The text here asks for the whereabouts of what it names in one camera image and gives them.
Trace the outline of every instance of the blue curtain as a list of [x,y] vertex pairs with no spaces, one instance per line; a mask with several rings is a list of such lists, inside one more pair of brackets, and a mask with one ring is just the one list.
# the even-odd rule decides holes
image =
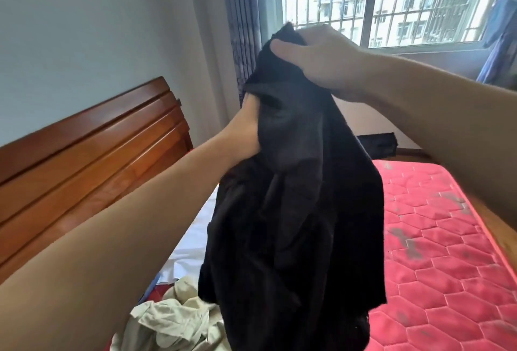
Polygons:
[[242,105],[242,87],[255,69],[255,58],[262,48],[259,0],[225,0],[225,3]]
[[497,0],[487,23],[486,47],[493,45],[478,81],[514,87],[510,68],[517,55],[517,0]]

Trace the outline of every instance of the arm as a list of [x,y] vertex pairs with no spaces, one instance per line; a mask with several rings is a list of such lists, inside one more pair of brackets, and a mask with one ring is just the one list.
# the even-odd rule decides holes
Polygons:
[[216,137],[42,251],[0,286],[4,349],[102,349],[224,173],[259,151],[253,96]]
[[337,97],[377,109],[517,230],[516,92],[374,54],[330,27],[301,34],[309,46],[271,49]]

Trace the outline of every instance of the red mattress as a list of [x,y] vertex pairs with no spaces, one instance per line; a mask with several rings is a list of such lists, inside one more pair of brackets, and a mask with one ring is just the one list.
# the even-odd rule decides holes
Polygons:
[[449,172],[375,165],[388,303],[370,312],[367,351],[517,351],[517,278]]

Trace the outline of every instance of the forearm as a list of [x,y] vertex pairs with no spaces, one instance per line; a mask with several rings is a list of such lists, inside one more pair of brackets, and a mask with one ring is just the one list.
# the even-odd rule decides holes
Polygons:
[[6,349],[102,349],[236,162],[222,136],[77,227],[0,286]]
[[371,56],[369,103],[517,229],[517,93]]

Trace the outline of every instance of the white sheet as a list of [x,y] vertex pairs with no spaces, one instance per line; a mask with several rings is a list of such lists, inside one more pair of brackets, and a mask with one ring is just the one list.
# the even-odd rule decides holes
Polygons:
[[186,275],[192,276],[196,281],[199,279],[199,271],[205,258],[206,227],[214,213],[216,195],[217,187],[163,266],[158,283],[172,283],[174,279]]

